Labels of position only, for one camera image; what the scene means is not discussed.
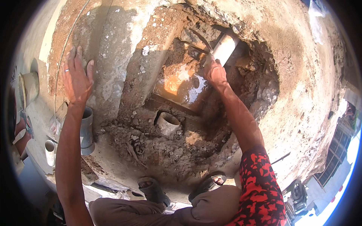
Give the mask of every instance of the muddy water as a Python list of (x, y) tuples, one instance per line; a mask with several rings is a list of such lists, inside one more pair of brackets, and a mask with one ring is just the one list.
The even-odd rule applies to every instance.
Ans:
[(159, 77), (153, 92), (199, 113), (208, 96), (208, 89), (207, 81), (197, 75), (192, 68), (183, 64), (179, 70), (175, 69), (173, 74)]

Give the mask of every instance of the sky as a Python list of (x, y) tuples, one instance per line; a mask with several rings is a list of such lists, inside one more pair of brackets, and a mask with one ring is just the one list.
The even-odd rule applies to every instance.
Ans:
[(349, 143), (349, 146), (347, 148), (347, 161), (352, 164), (351, 165), (351, 171), (349, 171), (349, 174), (346, 177), (346, 180), (343, 183), (343, 189), (336, 194), (336, 199), (334, 202), (330, 202), (328, 206), (323, 210), (322, 213), (320, 213), (318, 216), (315, 215), (314, 209), (309, 211), (308, 214), (306, 214), (302, 219), (298, 220), (295, 223), (295, 226), (305, 226), (305, 225), (314, 225), (314, 226), (322, 226), (324, 223), (328, 220), (329, 216), (332, 214), (333, 210), (336, 208), (337, 204), (339, 203), (347, 185), (349, 182), (349, 179), (351, 177), (352, 171), (354, 169), (354, 163), (357, 158), (358, 148), (359, 148), (359, 141), (361, 137), (361, 131), (355, 136), (351, 142)]

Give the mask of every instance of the hand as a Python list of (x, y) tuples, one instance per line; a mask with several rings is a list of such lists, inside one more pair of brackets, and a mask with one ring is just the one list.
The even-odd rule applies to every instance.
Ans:
[(218, 85), (227, 82), (226, 72), (220, 64), (219, 59), (214, 59), (213, 55), (208, 55), (204, 67), (204, 78), (216, 88)]
[(63, 67), (63, 82), (67, 97), (71, 103), (85, 105), (92, 93), (94, 60), (87, 65), (87, 74), (82, 65), (82, 47), (72, 46), (66, 55)]

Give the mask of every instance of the plastic bag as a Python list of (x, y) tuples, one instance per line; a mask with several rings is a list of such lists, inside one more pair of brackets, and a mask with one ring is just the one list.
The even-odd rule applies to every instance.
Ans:
[(328, 14), (327, 8), (322, 4), (320, 0), (311, 0), (309, 4), (309, 24), (312, 30), (312, 36), (315, 43), (323, 45), (321, 39), (322, 36), (322, 26), (319, 23), (317, 17), (325, 17)]

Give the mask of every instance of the broken concrete floor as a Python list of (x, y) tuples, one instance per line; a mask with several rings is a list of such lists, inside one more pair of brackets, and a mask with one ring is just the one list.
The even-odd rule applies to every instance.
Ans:
[[(27, 109), (31, 120), (39, 122), (29, 143), (39, 162), (45, 159), (39, 147), (45, 135), (51, 136), (47, 124), (59, 57), (85, 2), (60, 1), (63, 6), (54, 9), (50, 19), (56, 21), (53, 32), (50, 26), (39, 28), (46, 30), (45, 37), (38, 38), (43, 43), (31, 59), (41, 58), (39, 64), (46, 68), (39, 70), (39, 98)], [(331, 18), (321, 19), (321, 46), (313, 42), (307, 8), (298, 1), (176, 3), (91, 0), (74, 26), (65, 51), (82, 45), (84, 65), (96, 60), (94, 92), (87, 103), (94, 110), (96, 150), (83, 159), (97, 177), (139, 192), (136, 179), (154, 176), (172, 201), (187, 202), (188, 193), (208, 172), (234, 176), (241, 150), (217, 93), (197, 77), (207, 49), (189, 28), (205, 35), (211, 45), (228, 27), (241, 39), (225, 65), (227, 79), (259, 122), (270, 160), (291, 152), (273, 165), (281, 189), (320, 170), (338, 118), (336, 114), (328, 120), (328, 113), (338, 111), (343, 93), (344, 46)], [(52, 38), (46, 39), (47, 33)], [(30, 47), (23, 43), (21, 48), (29, 58)], [(175, 71), (186, 71), (189, 77), (175, 80)], [(157, 91), (163, 80), (164, 89), (169, 84), (168, 95)], [(191, 90), (197, 90), (199, 99), (192, 98)], [(64, 96), (61, 73), (57, 96), (58, 108)], [(42, 121), (36, 115), (43, 111), (49, 118)], [(161, 135), (155, 125), (160, 112), (180, 121), (173, 136)], [(129, 155), (129, 148), (146, 167)]]

